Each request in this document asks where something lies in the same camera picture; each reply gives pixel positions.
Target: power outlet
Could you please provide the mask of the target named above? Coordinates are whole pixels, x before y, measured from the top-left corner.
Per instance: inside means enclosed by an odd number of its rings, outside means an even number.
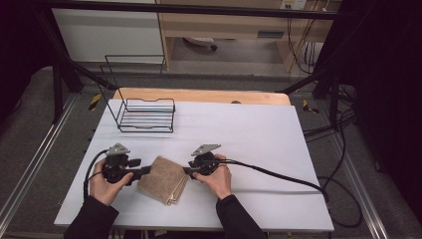
[[[293,9],[294,5],[295,5],[295,0],[283,0],[282,4],[280,5],[280,9]]]
[[[295,0],[292,9],[294,10],[304,10],[307,0]]]

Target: beige towel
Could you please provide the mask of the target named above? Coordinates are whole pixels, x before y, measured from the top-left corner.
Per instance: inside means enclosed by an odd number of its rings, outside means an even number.
[[[137,187],[167,205],[177,202],[186,185],[188,175],[183,167],[167,158],[158,156]]]

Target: black jacket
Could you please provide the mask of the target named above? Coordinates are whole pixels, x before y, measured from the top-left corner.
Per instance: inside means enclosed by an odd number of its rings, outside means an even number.
[[[235,195],[218,200],[216,207],[226,238],[267,238]],[[114,208],[105,206],[90,196],[67,229],[65,239],[106,239],[117,215]]]

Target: yellow and black tape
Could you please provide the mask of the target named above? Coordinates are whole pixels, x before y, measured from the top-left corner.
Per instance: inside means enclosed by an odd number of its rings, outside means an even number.
[[[102,98],[102,94],[96,94],[93,97],[93,100],[91,101],[90,107],[88,108],[88,110],[90,112],[92,112],[93,110],[96,109],[97,104],[99,103],[100,99]]]
[[[314,114],[319,114],[319,110],[318,109],[310,108],[310,106],[308,105],[308,101],[307,100],[304,100],[304,111],[305,112],[312,112]]]

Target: hand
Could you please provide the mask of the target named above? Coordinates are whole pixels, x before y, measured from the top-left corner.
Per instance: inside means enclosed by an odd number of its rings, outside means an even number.
[[[221,154],[214,155],[218,159],[226,159]],[[232,174],[226,163],[219,163],[217,169],[208,176],[204,176],[198,172],[194,172],[193,176],[200,182],[208,185],[211,192],[220,200],[232,194]]]
[[[106,160],[96,163],[94,175],[90,181],[90,195],[106,206],[110,206],[118,193],[133,177],[133,173],[126,174],[119,182],[109,183],[103,176],[102,170]]]

